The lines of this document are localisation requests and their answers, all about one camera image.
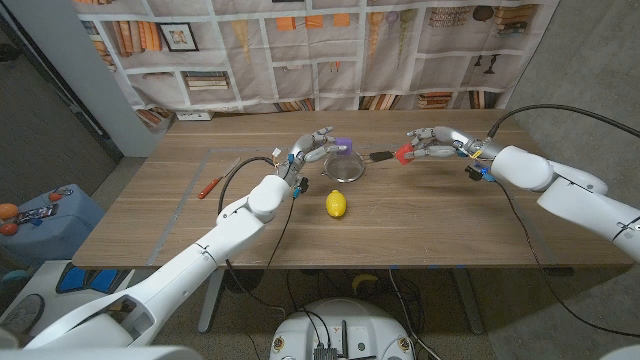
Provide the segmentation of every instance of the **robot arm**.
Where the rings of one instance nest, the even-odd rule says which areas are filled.
[[[150,344],[169,316],[218,266],[251,244],[275,217],[276,210],[294,189],[306,191],[298,175],[306,161],[345,150],[330,145],[331,127],[302,136],[279,175],[267,175],[248,196],[227,206],[216,226],[141,283],[81,306],[43,330],[26,348],[126,347]],[[127,306],[122,318],[109,309]]]
[[[515,146],[503,147],[491,138],[476,139],[470,134],[446,127],[423,128],[407,134],[411,145],[448,144],[456,152],[486,161],[487,167],[468,166],[467,172],[480,180],[485,171],[500,180],[528,191],[541,192],[538,205],[565,220],[580,225],[613,242],[640,262],[640,210],[605,196],[607,185],[597,177]],[[408,152],[405,159],[426,156],[420,150]]]

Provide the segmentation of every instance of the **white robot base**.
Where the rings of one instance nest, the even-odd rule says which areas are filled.
[[[278,327],[271,344],[271,360],[413,359],[407,332],[376,306],[358,299],[333,298],[316,301],[304,309],[309,316],[304,311],[296,312]],[[326,329],[318,317],[324,320]],[[318,329],[320,347],[311,321]]]

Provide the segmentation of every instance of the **bookshelf backdrop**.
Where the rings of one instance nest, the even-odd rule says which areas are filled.
[[[72,1],[131,106],[162,117],[504,108],[559,0]]]

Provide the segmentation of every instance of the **yellow lemon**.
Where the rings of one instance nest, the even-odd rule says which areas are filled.
[[[333,217],[340,217],[347,211],[347,199],[338,190],[327,196],[327,212]]]

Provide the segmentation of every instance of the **picture frame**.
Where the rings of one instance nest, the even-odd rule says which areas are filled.
[[[169,51],[199,51],[190,23],[159,23]]]

